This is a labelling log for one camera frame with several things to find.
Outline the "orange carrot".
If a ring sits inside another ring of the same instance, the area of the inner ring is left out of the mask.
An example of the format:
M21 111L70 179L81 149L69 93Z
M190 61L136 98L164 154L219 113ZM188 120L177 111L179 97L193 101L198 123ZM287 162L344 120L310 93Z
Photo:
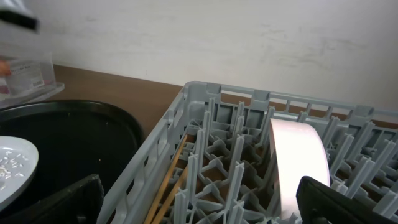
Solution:
M11 75L9 64L5 60L0 60L0 77Z

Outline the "white pink bowl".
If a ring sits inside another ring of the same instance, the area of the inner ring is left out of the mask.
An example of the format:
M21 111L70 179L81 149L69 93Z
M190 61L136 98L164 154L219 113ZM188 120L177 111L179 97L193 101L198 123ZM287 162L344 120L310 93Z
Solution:
M280 218L299 212L296 192L302 177L330 186L326 152L317 131L307 123L271 119L270 147L276 156Z

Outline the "grey plate with food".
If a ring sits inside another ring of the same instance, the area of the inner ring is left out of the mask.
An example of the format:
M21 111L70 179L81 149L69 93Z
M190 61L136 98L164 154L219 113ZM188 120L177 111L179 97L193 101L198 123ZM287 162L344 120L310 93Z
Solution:
M29 186L38 161L39 152L30 141L1 136L1 211Z

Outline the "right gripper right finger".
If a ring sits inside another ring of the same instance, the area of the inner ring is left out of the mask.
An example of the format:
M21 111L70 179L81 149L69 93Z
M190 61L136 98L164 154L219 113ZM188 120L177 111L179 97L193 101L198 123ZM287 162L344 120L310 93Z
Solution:
M303 224L395 223L309 176L301 178L296 199Z

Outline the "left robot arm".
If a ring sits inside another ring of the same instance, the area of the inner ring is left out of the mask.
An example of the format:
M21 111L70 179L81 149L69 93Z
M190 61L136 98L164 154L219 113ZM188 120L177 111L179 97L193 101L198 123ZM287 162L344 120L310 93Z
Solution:
M1 0L1 59L31 55L31 38L38 34L39 24L24 1Z

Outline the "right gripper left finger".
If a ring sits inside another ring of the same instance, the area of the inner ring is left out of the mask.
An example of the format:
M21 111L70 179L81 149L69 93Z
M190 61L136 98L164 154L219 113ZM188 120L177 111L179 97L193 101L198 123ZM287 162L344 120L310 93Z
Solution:
M30 207L1 219L1 224L97 222L104 201L98 174L91 174Z

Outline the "wooden chopstick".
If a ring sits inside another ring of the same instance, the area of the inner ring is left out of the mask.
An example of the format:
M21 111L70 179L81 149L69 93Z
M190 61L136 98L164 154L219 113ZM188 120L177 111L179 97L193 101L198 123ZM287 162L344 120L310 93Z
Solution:
M155 215L155 213L157 211L157 208L159 206L159 203L160 203L160 201L161 201L161 199L163 197L164 191L167 188L167 185L169 183L169 179L172 176L173 171L175 169L175 166L176 166L176 164L177 164L177 162L179 160L179 157L180 157L180 154L181 154L181 151L183 149L183 146L185 144L186 139L187 139L187 135L185 135L183 137L183 140L180 143L179 149L176 151L176 153L174 155L174 158L171 161L170 167L169 167L169 169L168 169L168 171L167 171L167 173L166 173L166 175L165 175L165 177L164 177L164 179L163 179L163 181L162 181L162 183L161 183L161 185L159 187L159 190L158 190L158 192L157 192L157 194L155 196L154 201L152 202L150 210L147 213L146 219L144 220L144 224L151 224L153 219L154 219L154 215Z
M184 181L185 181L185 179L187 177L187 172L188 172L188 168L186 167L184 169L184 171L182 172L180 178L178 179L178 181L174 185L173 189L170 191L169 196L166 198L164 204L161 206L160 210L158 211L157 215L155 216L155 218L153 219L151 224L159 224L161 222L161 220L162 220L163 216L165 215L166 211L171 206L171 203L173 202L174 197L175 197L178 189L184 183Z

